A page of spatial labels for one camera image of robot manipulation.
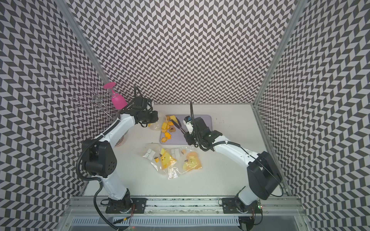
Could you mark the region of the yellow rectangular cookie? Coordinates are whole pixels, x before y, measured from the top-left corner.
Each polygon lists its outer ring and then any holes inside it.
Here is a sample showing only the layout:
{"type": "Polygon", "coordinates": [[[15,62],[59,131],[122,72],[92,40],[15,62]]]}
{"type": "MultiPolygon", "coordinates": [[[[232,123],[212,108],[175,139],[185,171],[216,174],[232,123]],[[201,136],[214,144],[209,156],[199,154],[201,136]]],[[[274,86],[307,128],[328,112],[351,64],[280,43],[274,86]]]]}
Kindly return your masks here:
{"type": "Polygon", "coordinates": [[[171,119],[171,120],[173,120],[174,122],[178,123],[178,120],[177,120],[177,118],[176,118],[176,116],[175,116],[175,115],[170,116],[170,119],[171,119]]]}

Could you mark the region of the steel black-tipped tongs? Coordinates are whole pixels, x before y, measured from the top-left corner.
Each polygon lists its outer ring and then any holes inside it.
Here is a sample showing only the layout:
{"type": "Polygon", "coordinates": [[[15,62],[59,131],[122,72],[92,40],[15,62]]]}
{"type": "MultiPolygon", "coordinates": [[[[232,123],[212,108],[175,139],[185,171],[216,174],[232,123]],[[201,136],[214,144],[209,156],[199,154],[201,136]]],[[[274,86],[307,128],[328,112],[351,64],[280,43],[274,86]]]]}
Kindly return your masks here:
{"type": "Polygon", "coordinates": [[[187,133],[184,129],[183,129],[183,127],[182,127],[182,125],[178,122],[178,120],[177,120],[177,117],[175,118],[175,120],[173,120],[173,119],[170,119],[170,121],[173,123],[173,125],[176,127],[176,128],[178,128],[184,135],[187,133]]]}

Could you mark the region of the orange bear shaped cookie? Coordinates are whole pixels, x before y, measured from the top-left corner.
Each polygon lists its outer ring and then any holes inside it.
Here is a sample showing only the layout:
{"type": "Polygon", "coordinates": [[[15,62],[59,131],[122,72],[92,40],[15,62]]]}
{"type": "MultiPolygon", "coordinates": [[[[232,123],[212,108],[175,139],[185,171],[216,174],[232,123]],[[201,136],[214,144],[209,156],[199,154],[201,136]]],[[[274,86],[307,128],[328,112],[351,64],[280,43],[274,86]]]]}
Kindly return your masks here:
{"type": "Polygon", "coordinates": [[[171,139],[171,134],[169,132],[166,132],[164,135],[167,140],[171,139]]]}

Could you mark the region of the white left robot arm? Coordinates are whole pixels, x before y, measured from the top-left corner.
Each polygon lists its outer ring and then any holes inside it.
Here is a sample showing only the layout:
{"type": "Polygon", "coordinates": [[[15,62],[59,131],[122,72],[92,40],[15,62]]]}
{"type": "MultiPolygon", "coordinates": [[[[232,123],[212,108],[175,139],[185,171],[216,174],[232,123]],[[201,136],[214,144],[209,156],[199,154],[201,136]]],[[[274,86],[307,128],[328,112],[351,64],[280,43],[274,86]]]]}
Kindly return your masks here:
{"type": "Polygon", "coordinates": [[[118,161],[113,148],[118,141],[136,124],[144,127],[158,121],[158,112],[153,110],[152,100],[136,96],[117,114],[117,119],[94,139],[82,143],[75,170],[82,181],[98,181],[115,201],[123,200],[128,189],[119,178],[116,168],[118,161]]]}

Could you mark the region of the clear resealable bag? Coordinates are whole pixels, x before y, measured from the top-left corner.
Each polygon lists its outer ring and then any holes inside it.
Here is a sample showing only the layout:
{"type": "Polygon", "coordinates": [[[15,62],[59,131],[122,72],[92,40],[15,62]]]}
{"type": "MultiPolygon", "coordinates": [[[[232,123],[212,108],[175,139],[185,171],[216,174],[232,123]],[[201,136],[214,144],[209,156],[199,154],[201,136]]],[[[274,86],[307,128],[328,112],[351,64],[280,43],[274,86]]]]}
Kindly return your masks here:
{"type": "Polygon", "coordinates": [[[155,123],[150,123],[150,124],[148,124],[148,125],[147,125],[147,127],[148,127],[150,130],[153,130],[153,131],[161,131],[162,124],[163,124],[163,122],[157,121],[157,122],[155,122],[155,123]]]}

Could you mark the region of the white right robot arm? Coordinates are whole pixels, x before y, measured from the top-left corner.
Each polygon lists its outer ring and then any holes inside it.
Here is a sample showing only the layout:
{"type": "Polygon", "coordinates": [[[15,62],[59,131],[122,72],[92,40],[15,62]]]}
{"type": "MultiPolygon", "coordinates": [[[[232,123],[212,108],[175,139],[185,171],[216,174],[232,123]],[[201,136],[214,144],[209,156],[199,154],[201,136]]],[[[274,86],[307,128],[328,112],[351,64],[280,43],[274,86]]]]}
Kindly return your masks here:
{"type": "Polygon", "coordinates": [[[268,152],[243,148],[221,132],[211,131],[201,117],[187,116],[183,123],[188,129],[184,137],[189,145],[198,145],[204,152],[211,150],[226,155],[247,170],[248,184],[235,197],[239,207],[249,206],[258,199],[266,200],[280,187],[282,177],[268,152]]]}

